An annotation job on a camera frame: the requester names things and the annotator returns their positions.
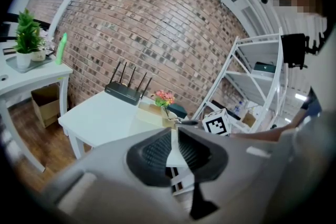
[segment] potted plant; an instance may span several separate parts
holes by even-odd
[[[34,17],[29,10],[25,9],[23,13],[19,13],[18,27],[16,30],[17,45],[14,46],[16,50],[16,61],[19,69],[26,69],[29,67],[32,52],[38,51],[41,37],[39,36],[40,24],[34,21]]]
[[[167,106],[174,103],[175,98],[169,92],[164,92],[163,90],[157,91],[152,96],[155,97],[155,104],[161,107],[161,114],[164,118],[169,118],[169,114],[166,110]]]

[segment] small white container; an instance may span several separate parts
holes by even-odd
[[[16,63],[18,69],[27,69],[30,65],[32,53],[29,54],[21,54],[20,52],[16,52]]]
[[[33,51],[31,53],[31,60],[33,62],[42,62],[46,59],[46,51],[45,50],[39,50],[39,51]]]

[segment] small vase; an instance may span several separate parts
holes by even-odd
[[[161,108],[161,116],[162,116],[162,118],[168,119],[169,117],[168,117],[167,113],[169,113],[169,111],[166,111],[166,109],[164,108],[164,106],[161,106],[160,108]]]
[[[161,116],[163,119],[173,120],[177,118],[177,115],[175,113],[169,111],[164,106],[161,106],[160,108],[161,108]]]
[[[21,54],[20,52],[16,52],[16,64],[18,69],[27,69],[30,65],[30,60],[32,53],[29,54]]]
[[[39,51],[33,51],[31,53],[31,60],[33,62],[42,62],[46,59],[46,51],[45,50],[39,50]]]

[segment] white shelf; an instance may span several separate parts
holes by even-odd
[[[242,128],[246,132],[255,132],[262,123],[266,112],[272,110],[275,115],[281,111],[288,85],[288,67],[284,65],[284,53],[282,51],[281,36],[282,30],[278,34],[270,34],[246,39],[236,38],[232,49],[220,71],[209,93],[197,109],[193,119],[196,119],[205,106],[212,106],[209,101],[217,89],[221,78],[226,78],[236,90],[247,100],[259,104],[263,107],[254,125],[249,128]],[[245,73],[227,71],[230,62],[235,59],[244,69]],[[257,62],[262,62],[276,66],[274,77],[264,77],[259,74],[251,74]]]
[[[248,133],[250,130],[250,127],[243,123],[242,121],[238,121],[237,119],[235,119],[234,117],[229,115],[229,119],[230,119],[230,123],[232,124],[232,129],[236,128],[239,130],[239,132],[243,132],[243,133]]]
[[[267,63],[269,65],[277,65],[278,60],[278,45],[273,41],[263,43],[246,43],[239,45],[237,50],[240,50],[242,55],[245,57],[251,69],[257,62]]]
[[[264,105],[265,102],[261,94],[259,93],[257,87],[253,83],[251,77],[253,77],[256,80],[265,96],[267,96],[270,91],[273,81],[272,78],[263,77],[255,74],[248,75],[246,73],[239,73],[233,71],[227,71],[226,77],[229,77],[229,79],[234,82],[235,88],[238,87],[239,91],[241,91],[244,94],[246,99],[256,104]],[[276,107],[277,107],[277,100],[276,97],[274,97],[269,109],[275,111]]]

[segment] wooden floor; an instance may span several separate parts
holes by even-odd
[[[44,129],[35,115],[31,101],[10,109],[10,114],[21,138],[46,168],[41,173],[22,157],[15,164],[14,170],[23,184],[41,191],[56,173],[75,161],[69,138],[57,122]],[[85,149],[88,151],[90,147],[86,145]]]

